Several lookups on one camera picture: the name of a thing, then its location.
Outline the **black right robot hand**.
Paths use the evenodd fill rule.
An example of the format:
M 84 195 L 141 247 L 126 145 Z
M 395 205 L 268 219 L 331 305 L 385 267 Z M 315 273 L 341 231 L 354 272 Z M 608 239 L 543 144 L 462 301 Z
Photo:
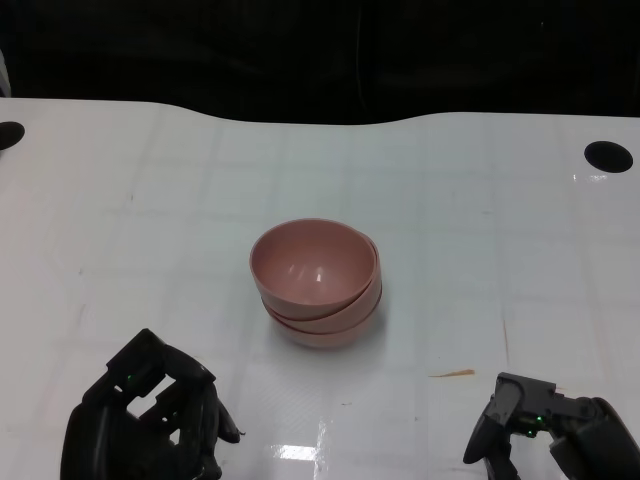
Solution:
M 511 437 L 550 435 L 549 451 L 568 479 L 637 479 L 639 446 L 616 410 L 599 397 L 569 398 L 554 383 L 501 373 L 463 455 L 490 479 L 517 479 Z

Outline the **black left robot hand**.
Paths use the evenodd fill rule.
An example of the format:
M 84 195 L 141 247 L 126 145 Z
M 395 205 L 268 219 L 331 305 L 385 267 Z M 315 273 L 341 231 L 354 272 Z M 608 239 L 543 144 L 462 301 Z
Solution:
M 63 479 L 218 479 L 218 442 L 243 435 L 197 360 L 141 330 L 69 417 Z

